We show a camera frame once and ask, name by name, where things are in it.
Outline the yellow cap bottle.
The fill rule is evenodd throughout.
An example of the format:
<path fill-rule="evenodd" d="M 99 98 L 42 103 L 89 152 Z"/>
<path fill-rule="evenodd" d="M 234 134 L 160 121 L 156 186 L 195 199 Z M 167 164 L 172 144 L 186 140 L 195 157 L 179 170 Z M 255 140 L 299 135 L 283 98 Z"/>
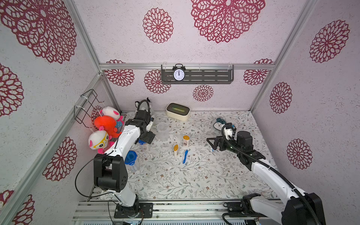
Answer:
<path fill-rule="evenodd" d="M 187 136 L 187 135 L 183 136 L 183 146 L 184 147 L 189 147 L 189 145 L 190 145 L 189 142 L 190 142 L 190 137 Z"/>
<path fill-rule="evenodd" d="M 176 144 L 174 147 L 173 147 L 173 153 L 174 153 L 174 156 L 175 157 L 178 157 L 178 152 L 179 152 L 179 145 Z"/>

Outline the clear plastic cup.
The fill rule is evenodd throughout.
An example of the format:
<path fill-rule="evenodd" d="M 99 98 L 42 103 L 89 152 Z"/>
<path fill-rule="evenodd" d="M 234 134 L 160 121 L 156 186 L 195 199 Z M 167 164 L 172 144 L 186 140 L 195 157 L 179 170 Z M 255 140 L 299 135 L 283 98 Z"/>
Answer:
<path fill-rule="evenodd" d="M 164 123 L 161 122 L 157 125 L 157 137 L 160 141 L 167 141 L 169 139 L 169 130 L 170 127 Z"/>
<path fill-rule="evenodd" d="M 146 142 L 144 145 L 140 145 L 140 149 L 142 151 L 148 151 L 150 149 L 151 145 Z"/>

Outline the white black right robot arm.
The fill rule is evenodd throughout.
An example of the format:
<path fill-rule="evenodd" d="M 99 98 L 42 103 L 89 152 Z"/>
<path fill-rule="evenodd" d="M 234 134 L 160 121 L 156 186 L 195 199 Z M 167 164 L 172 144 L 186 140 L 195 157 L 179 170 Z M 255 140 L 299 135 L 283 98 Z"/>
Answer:
<path fill-rule="evenodd" d="M 256 151 L 253 137 L 247 131 L 222 130 L 222 135 L 207 138 L 212 149 L 236 153 L 240 162 L 259 176 L 279 197 L 269 200 L 261 194 L 244 196 L 238 202 L 226 202 L 228 212 L 222 215 L 234 218 L 269 218 L 280 225 L 324 225 L 326 223 L 323 204 L 318 195 L 307 193 L 295 186 L 284 175 L 271 166 L 265 156 Z"/>

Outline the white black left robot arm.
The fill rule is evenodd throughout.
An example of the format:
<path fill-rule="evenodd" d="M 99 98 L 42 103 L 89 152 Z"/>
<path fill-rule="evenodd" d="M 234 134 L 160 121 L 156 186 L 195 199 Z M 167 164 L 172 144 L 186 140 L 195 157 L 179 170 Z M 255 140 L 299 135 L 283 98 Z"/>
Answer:
<path fill-rule="evenodd" d="M 105 154 L 97 154 L 93 160 L 94 185 L 113 193 L 118 201 L 116 216 L 134 218 L 140 213 L 138 196 L 127 184 L 128 171 L 125 158 L 139 140 L 151 142 L 155 135 L 150 131 L 153 124 L 150 110 L 137 110 L 135 117 L 126 121 L 122 134 Z"/>

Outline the clear plastic kit container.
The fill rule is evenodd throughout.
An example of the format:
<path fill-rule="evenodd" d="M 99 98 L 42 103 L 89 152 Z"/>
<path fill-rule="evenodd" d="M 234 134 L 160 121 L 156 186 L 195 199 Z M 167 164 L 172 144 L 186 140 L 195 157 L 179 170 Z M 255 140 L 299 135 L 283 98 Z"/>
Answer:
<path fill-rule="evenodd" d="M 136 159 L 135 161 L 130 162 L 127 165 L 127 169 L 132 173 L 135 173 L 136 171 L 139 171 L 140 170 L 139 160 Z"/>

